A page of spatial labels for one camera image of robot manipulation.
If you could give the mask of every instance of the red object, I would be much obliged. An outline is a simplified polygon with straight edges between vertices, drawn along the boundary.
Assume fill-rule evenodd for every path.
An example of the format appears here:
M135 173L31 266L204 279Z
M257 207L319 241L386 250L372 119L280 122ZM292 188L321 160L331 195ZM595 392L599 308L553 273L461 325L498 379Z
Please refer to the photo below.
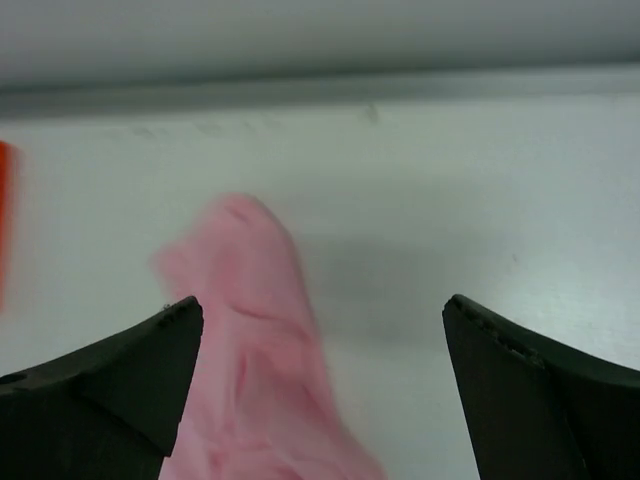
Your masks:
M11 220L11 172L13 148L0 141L0 309L4 305L5 283L9 264Z

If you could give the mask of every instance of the pink sock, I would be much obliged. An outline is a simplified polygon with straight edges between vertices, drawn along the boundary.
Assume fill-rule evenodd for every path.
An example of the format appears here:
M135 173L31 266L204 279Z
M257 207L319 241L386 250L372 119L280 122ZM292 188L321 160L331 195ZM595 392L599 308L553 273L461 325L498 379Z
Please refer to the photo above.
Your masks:
M154 265L205 320L161 480L385 478L338 418L295 247L266 207L224 197Z

